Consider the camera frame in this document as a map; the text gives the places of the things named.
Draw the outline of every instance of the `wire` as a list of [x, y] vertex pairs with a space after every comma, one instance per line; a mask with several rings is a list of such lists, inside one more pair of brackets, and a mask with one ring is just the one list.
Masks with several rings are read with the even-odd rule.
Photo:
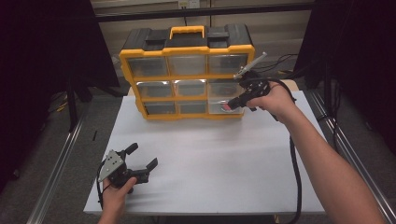
[[102, 193], [105, 192], [105, 190], [108, 189], [108, 187], [111, 187], [111, 184], [107, 185], [107, 186], [103, 189]]
[[[209, 1], [209, 7], [212, 7], [212, 0]], [[212, 15], [209, 16], [209, 27], [212, 27]]]
[[265, 69], [265, 68], [268, 68], [268, 69], [266, 69], [266, 70], [264, 70], [264, 71], [258, 71], [258, 72], [260, 72], [260, 73], [268, 72], [268, 71], [270, 71], [270, 70], [276, 68], [280, 63], [285, 62], [285, 61], [286, 61], [287, 59], [289, 59], [290, 57], [292, 57], [292, 56], [297, 56], [297, 55], [298, 55], [298, 54], [285, 54], [285, 55], [280, 56], [280, 57], [277, 59], [277, 62], [274, 63], [274, 64], [266, 65], [266, 66], [263, 66], [263, 67], [255, 67], [254, 69], [257, 70], [257, 69]]
[[289, 224], [296, 223], [297, 220], [300, 218], [301, 207], [303, 204], [303, 187], [301, 184], [300, 170], [298, 168], [298, 163], [297, 163], [296, 149], [294, 146], [293, 139], [291, 137], [290, 137], [290, 155], [291, 155], [291, 162], [293, 163], [294, 175], [296, 177], [296, 182], [297, 182], [297, 211], [296, 214], [294, 215], [294, 218], [290, 222], [288, 222]]
[[102, 207], [102, 209], [103, 209], [103, 191], [105, 191], [105, 189], [103, 191], [100, 190], [99, 175], [100, 175], [100, 171], [102, 170], [102, 167], [104, 164], [105, 164], [105, 161], [102, 161], [99, 165], [97, 172], [96, 172], [96, 188], [98, 190], [98, 197], [99, 197], [98, 202], [99, 202], [100, 206]]
[[184, 25], [187, 26], [187, 19], [184, 17]]

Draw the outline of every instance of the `yellow storage organizer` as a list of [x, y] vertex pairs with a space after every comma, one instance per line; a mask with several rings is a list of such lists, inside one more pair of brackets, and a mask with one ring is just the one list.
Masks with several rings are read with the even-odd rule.
[[121, 69], [145, 119], [241, 118], [227, 110], [242, 93], [233, 75], [254, 59], [245, 24], [132, 30]]

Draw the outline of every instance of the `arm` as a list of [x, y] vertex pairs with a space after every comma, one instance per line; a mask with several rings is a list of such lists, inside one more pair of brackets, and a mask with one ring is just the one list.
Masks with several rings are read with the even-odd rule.
[[334, 223], [385, 223], [372, 192], [359, 174], [327, 144], [280, 85], [271, 83], [259, 106], [285, 124], [299, 151], [312, 186]]
[[103, 212], [99, 219], [99, 224], [116, 224], [125, 209], [125, 195], [136, 183], [136, 178], [130, 178], [121, 189], [115, 189], [110, 185], [110, 181], [106, 178], [103, 181]]

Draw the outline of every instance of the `human hand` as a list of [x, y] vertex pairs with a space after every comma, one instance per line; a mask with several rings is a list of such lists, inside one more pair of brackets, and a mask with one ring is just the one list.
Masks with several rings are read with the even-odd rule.
[[99, 223], [118, 223], [125, 209], [125, 196], [134, 186], [137, 179], [130, 178], [121, 189], [110, 186], [110, 181], [106, 178], [103, 181], [103, 212]]
[[297, 107], [284, 87], [275, 82], [269, 82], [269, 84], [270, 92], [265, 96], [248, 101], [247, 106], [249, 108], [258, 106], [262, 110], [267, 110], [275, 115], [280, 122], [284, 123], [287, 116]]

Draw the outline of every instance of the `white table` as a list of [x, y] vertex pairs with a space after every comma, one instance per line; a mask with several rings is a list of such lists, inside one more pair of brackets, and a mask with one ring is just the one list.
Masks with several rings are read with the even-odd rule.
[[[323, 135], [301, 91], [297, 106]], [[297, 185], [289, 133], [268, 112], [245, 110], [241, 119], [145, 120], [133, 96], [122, 101], [105, 152], [137, 142], [126, 162], [143, 169], [158, 158], [147, 184], [134, 187], [126, 213], [151, 216], [265, 215], [293, 213]], [[303, 212], [323, 213], [297, 154], [303, 183]], [[100, 214], [96, 186], [84, 212]]]

